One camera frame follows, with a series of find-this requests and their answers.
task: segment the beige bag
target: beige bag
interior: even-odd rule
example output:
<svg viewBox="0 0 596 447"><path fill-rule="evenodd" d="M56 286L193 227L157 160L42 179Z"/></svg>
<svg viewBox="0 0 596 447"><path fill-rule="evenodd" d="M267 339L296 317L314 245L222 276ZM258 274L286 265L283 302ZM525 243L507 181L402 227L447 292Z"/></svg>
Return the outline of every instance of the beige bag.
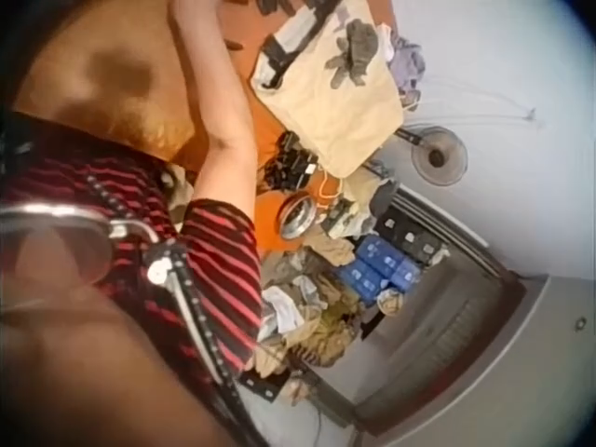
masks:
<svg viewBox="0 0 596 447"><path fill-rule="evenodd" d="M373 23L367 0L344 0L348 21ZM305 19L301 9L276 33L283 45L291 40L296 21ZM291 65L279 89L263 87L270 79L268 59L261 54L251 80L256 96L271 112L300 137L302 145L314 151L320 165L331 175L345 178L369 158L387 137L403 123L400 94L382 51L378 51L364 76L365 87L347 79L341 87L330 87L334 70L325 70L327 60L340 50L336 39L345 36L336 14L321 33Z"/></svg>

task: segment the desk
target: desk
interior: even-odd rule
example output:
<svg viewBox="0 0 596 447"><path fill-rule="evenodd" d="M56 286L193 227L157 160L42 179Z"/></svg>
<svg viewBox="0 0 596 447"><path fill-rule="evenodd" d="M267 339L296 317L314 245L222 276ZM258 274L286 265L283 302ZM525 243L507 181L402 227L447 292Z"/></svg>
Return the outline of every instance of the desk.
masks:
<svg viewBox="0 0 596 447"><path fill-rule="evenodd" d="M390 0L369 3L375 21L394 25ZM15 110L200 170L207 136L167 8L167 0L86 2L38 55ZM264 38L287 17L280 11L263 17L251 1L247 6L222 4L220 18L225 38L244 46L231 56L249 98L262 166L276 152L284 128L256 99L248 80ZM311 194L318 195L321 182L322 176L315 176L308 185ZM324 194L332 195L337 184L330 179ZM255 220L263 250L291 249L292 244L269 234L284 199L283 195L257 199Z"/></svg>

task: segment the blue container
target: blue container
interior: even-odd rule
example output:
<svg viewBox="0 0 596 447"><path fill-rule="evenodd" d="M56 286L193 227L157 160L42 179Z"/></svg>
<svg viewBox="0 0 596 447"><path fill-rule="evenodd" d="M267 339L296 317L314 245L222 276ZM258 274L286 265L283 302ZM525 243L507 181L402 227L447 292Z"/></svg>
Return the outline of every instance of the blue container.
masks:
<svg viewBox="0 0 596 447"><path fill-rule="evenodd" d="M356 250L356 256L385 278L391 278L406 257L377 235L366 236Z"/></svg>
<svg viewBox="0 0 596 447"><path fill-rule="evenodd" d="M390 281L401 293L407 293L418 282L421 274L420 267L414 261L410 258L403 258Z"/></svg>
<svg viewBox="0 0 596 447"><path fill-rule="evenodd" d="M337 269L339 278L362 298L365 305L374 305L377 295L389 284L372 267L357 259Z"/></svg>

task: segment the red and black striped shirt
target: red and black striped shirt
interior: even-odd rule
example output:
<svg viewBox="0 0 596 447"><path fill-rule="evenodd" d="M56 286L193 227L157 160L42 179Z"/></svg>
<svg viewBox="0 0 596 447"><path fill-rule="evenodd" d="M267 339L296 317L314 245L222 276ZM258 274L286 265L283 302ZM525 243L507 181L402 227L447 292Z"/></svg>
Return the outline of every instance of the red and black striped shirt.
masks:
<svg viewBox="0 0 596 447"><path fill-rule="evenodd" d="M228 366L241 372L261 322L260 263L251 219L230 204L200 199L191 202L178 233L160 189L161 162L85 134L67 135L59 142L37 142L22 172L7 182L1 201L76 204L114 218L87 183L89 175L95 176L163 239L185 244L219 346ZM146 280L141 256L135 237L117 243L112 269L98 287L139 322L186 384L203 382L205 371L173 298Z"/></svg>

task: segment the person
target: person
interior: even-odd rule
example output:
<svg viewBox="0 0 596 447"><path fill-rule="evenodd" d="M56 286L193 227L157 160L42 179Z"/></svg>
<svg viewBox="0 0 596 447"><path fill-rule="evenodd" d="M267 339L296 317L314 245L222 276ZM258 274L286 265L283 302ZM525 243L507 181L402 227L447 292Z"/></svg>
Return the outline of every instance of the person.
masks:
<svg viewBox="0 0 596 447"><path fill-rule="evenodd" d="M210 137L180 233L160 187L162 163L72 129L53 129L34 141L19 175L7 179L0 204L67 203L121 217L94 193L88 181L93 177L162 239L185 245L226 366L238 374L251 357L261 318L252 222L257 151L217 4L170 4ZM2 283L3 417L34 435L31 444L19 445L233 444L203 403L210 376L174 300L147 281L138 239L118 242L107 276L73 292L48 286L68 276L60 243L49 257L36 255L36 243L29 245L20 254L20 268L45 281L25 291ZM6 305L33 295L45 299Z"/></svg>

